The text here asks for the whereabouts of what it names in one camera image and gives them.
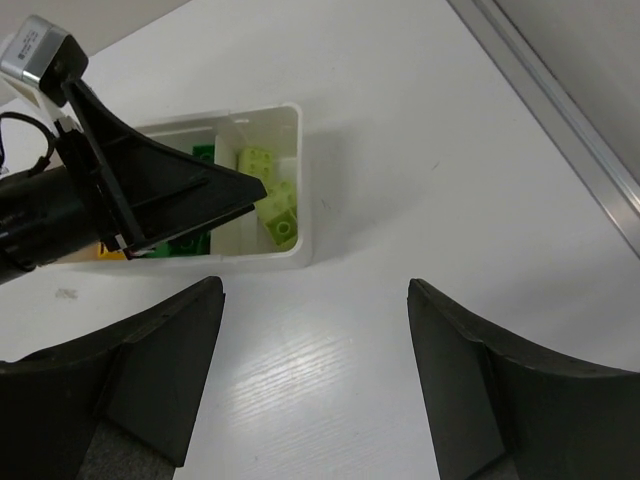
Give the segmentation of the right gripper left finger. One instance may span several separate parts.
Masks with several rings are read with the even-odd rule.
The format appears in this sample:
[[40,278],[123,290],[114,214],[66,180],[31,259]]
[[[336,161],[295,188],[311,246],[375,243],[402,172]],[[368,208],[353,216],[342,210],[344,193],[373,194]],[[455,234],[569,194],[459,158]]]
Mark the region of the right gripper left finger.
[[221,326],[205,278],[77,339],[1,365],[5,479],[170,479],[186,461]]

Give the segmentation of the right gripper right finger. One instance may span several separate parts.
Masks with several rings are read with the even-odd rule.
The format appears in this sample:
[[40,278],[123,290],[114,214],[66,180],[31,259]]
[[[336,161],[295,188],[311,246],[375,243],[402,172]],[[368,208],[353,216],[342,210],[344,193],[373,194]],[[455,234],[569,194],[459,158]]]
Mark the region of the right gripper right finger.
[[422,279],[413,351],[443,479],[635,479],[639,376],[531,342]]

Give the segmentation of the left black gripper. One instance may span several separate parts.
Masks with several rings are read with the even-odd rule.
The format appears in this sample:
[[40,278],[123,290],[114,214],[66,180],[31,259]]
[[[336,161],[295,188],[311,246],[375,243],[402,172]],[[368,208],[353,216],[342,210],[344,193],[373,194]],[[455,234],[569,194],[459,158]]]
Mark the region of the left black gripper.
[[18,112],[1,114],[36,128],[47,143],[32,168],[1,179],[2,283],[97,241],[108,252],[133,257],[224,225],[266,197],[257,178],[136,131],[84,81],[67,81],[62,92],[79,123],[62,134],[66,169],[51,166],[56,137],[44,123]]

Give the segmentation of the green two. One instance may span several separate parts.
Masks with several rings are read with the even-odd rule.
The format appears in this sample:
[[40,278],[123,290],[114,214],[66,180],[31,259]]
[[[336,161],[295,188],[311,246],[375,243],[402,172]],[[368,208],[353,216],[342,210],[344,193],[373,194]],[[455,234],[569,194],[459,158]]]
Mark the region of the green two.
[[[192,154],[206,163],[214,163],[215,145],[198,144],[192,147]],[[171,258],[209,255],[211,232],[191,233],[160,243],[145,254],[145,258]]]

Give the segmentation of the orange lego brick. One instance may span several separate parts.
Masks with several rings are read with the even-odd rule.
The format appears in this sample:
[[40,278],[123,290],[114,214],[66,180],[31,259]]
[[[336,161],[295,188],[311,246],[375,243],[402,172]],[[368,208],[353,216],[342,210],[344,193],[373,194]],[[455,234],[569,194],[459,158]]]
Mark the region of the orange lego brick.
[[127,259],[122,251],[110,251],[104,243],[98,244],[97,258],[101,261],[121,261]]

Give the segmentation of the pale green lego brick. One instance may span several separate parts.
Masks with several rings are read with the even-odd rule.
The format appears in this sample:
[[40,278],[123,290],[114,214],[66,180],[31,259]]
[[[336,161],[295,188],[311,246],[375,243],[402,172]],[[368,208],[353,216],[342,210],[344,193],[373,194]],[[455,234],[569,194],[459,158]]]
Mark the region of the pale green lego brick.
[[238,155],[238,171],[270,187],[275,182],[274,154],[261,147],[245,147]]

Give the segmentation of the white divided plastic container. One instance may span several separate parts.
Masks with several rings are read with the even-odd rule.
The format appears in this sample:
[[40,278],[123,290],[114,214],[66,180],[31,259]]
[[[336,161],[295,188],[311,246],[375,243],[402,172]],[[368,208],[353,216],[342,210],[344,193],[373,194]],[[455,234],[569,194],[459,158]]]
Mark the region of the white divided plastic container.
[[221,110],[137,125],[142,134],[189,153],[211,144],[216,164],[260,176],[268,195],[249,212],[210,234],[206,255],[103,256],[96,245],[59,265],[105,274],[157,275],[162,271],[205,275],[301,268],[311,244],[310,164],[303,156],[303,116],[293,103],[253,110]]

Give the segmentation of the pale yellow green lego stack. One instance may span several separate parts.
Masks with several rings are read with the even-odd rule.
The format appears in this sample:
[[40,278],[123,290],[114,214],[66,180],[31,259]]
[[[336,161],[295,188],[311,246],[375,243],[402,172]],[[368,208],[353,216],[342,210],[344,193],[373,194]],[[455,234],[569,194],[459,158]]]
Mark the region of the pale yellow green lego stack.
[[255,204],[257,216],[275,248],[287,251],[298,240],[296,187],[281,181],[267,188],[268,195]]

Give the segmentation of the aluminium rail frame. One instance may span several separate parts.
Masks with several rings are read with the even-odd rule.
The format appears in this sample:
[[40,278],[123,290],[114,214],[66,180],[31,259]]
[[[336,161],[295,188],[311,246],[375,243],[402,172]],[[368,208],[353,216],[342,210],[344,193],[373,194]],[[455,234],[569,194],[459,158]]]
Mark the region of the aluminium rail frame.
[[497,2],[449,5],[638,254],[639,181]]

